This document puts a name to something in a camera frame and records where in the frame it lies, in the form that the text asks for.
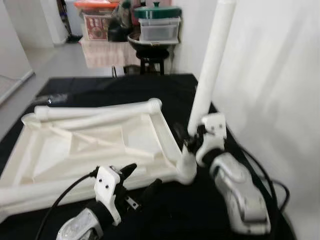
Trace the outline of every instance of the stool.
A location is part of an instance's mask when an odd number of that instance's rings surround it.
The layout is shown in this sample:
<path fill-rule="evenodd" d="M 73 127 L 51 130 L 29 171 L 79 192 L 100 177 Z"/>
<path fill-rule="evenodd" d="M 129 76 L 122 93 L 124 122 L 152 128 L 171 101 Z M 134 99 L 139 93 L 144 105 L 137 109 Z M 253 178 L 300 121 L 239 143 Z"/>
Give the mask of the stool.
<path fill-rule="evenodd" d="M 160 64 L 160 74 L 165 74 L 164 60 L 169 57 L 169 52 L 166 49 L 141 50 L 136 52 L 136 57 L 140 59 L 140 74 L 146 72 L 146 64 Z"/>

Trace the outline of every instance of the cable connector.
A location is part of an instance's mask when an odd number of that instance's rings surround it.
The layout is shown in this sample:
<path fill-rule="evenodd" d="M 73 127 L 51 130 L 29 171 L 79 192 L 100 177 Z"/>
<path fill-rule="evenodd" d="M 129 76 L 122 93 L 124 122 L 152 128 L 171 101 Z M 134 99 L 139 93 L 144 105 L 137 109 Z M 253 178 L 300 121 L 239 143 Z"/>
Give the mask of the cable connector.
<path fill-rule="evenodd" d="M 97 178 L 100 166 L 96 166 L 95 170 L 89 173 L 90 178 Z"/>

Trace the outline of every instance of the gray floor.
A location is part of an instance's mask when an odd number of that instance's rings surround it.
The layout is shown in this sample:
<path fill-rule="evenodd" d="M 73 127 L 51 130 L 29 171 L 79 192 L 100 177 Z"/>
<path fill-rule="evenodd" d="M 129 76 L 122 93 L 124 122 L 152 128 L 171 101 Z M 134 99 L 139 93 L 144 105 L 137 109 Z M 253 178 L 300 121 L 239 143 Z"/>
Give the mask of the gray floor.
<path fill-rule="evenodd" d="M 80 44 L 66 44 L 55 49 L 26 50 L 29 62 L 35 72 L 18 90 L 0 105 L 0 139 L 10 129 L 35 94 L 52 77 L 94 77 L 111 76 L 111 67 L 87 68 Z M 117 67 L 118 76 L 123 68 Z"/>
<path fill-rule="evenodd" d="M 17 83 L 17 80 L 0 75 L 0 96 L 4 96 Z"/>

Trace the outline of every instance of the white wall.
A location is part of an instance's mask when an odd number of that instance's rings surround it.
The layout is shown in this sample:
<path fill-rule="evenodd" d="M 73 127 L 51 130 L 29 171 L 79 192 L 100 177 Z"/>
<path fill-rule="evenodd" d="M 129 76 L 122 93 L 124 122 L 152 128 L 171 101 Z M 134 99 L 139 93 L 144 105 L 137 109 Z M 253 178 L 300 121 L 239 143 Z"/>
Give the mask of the white wall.
<path fill-rule="evenodd" d="M 25 49 L 54 47 L 40 0 L 5 0 L 4 4 Z"/>
<path fill-rule="evenodd" d="M 53 48 L 66 41 L 68 32 L 56 0 L 5 0 L 4 3 L 25 49 Z"/>
<path fill-rule="evenodd" d="M 214 19 L 217 0 L 172 0 L 182 8 L 179 38 L 172 69 L 175 73 L 193 73 L 199 78 Z"/>
<path fill-rule="evenodd" d="M 29 76 L 32 68 L 19 42 L 3 0 L 0 0 L 0 33 L 0 75 L 17 80 Z"/>
<path fill-rule="evenodd" d="M 193 1 L 174 2 L 194 13 L 176 70 L 199 77 L 210 27 L 190 36 L 214 4 L 199 1 L 207 7 L 194 12 Z M 320 239 L 319 10 L 317 0 L 239 0 L 213 94 L 239 142 L 289 187 L 286 214 L 299 240 Z"/>
<path fill-rule="evenodd" d="M 60 18 L 57 0 L 40 0 L 40 3 L 53 44 L 64 44 L 67 40 L 68 32 Z"/>

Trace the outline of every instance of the white bracket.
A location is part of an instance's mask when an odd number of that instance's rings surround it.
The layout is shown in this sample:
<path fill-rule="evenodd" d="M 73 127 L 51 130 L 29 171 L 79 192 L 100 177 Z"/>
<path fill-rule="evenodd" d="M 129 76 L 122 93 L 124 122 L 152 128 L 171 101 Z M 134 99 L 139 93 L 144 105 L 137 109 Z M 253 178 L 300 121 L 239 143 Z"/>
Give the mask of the white bracket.
<path fill-rule="evenodd" d="M 115 205 L 115 189 L 120 183 L 120 176 L 111 167 L 99 167 L 94 184 L 95 199 L 105 205 L 113 217 L 114 225 L 121 222 L 121 216 Z"/>
<path fill-rule="evenodd" d="M 207 131 L 203 135 L 203 144 L 196 152 L 195 160 L 199 166 L 204 167 L 203 158 L 212 149 L 225 149 L 225 139 L 227 138 L 226 118 L 222 113 L 211 113 L 201 119 Z"/>

